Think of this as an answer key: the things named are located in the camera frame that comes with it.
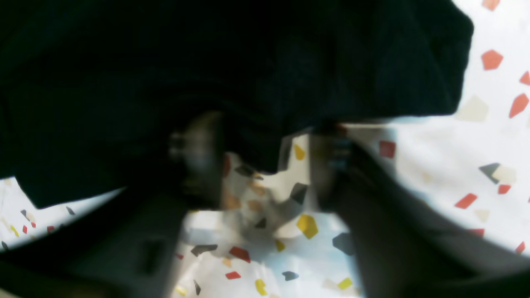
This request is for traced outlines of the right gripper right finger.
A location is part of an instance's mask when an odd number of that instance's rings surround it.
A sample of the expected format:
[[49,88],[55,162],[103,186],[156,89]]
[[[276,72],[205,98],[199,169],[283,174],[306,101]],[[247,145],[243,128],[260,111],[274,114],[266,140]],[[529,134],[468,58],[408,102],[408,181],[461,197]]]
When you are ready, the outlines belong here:
[[311,183],[350,230],[368,298],[528,298],[528,257],[433,211],[338,126],[311,130]]

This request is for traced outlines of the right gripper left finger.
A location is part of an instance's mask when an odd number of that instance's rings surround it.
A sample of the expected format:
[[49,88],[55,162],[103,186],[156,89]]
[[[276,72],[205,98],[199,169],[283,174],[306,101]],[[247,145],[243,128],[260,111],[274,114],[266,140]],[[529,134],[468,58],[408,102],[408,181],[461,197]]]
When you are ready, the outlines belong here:
[[223,115],[204,113],[169,138],[146,179],[81,219],[1,254],[1,289],[19,298],[167,298],[191,209],[218,208]]

